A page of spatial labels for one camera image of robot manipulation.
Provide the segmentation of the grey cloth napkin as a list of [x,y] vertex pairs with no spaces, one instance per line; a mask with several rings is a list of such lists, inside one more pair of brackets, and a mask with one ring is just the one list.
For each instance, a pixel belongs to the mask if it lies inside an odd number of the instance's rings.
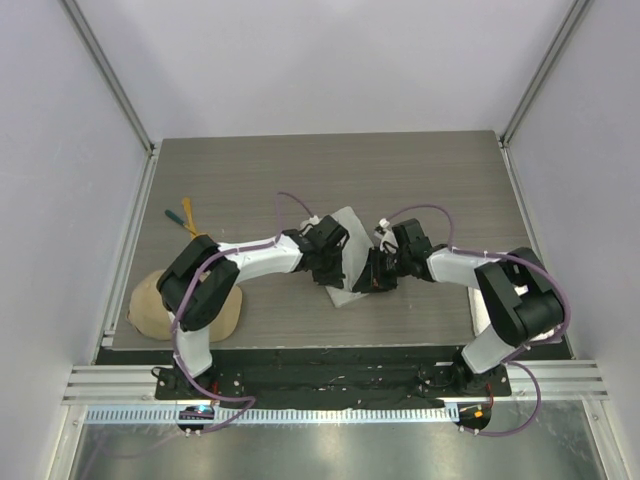
[[342,272],[345,275],[343,287],[327,286],[326,291],[336,308],[341,308],[363,297],[354,290],[356,282],[365,269],[369,249],[373,243],[360,218],[351,206],[343,207],[332,217],[349,233],[349,239],[342,251]]

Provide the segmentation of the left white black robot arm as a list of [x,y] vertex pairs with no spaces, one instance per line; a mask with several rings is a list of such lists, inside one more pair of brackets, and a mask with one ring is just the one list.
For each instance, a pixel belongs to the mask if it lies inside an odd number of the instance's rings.
[[211,324],[238,284],[271,274],[309,272],[322,286],[338,287],[350,235],[341,226],[288,229],[244,243],[193,239],[156,283],[170,317],[175,387],[190,398],[218,396],[210,350]]

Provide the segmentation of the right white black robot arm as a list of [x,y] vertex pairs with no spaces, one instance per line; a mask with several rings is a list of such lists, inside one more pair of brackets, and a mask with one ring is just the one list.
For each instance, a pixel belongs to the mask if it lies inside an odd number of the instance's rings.
[[552,331],[549,341],[561,338],[571,320],[566,295],[529,248],[480,253],[445,245],[374,247],[353,290],[391,291],[406,276],[481,295],[489,326],[454,354],[448,382],[465,395],[477,393],[488,374],[537,345],[539,335]]

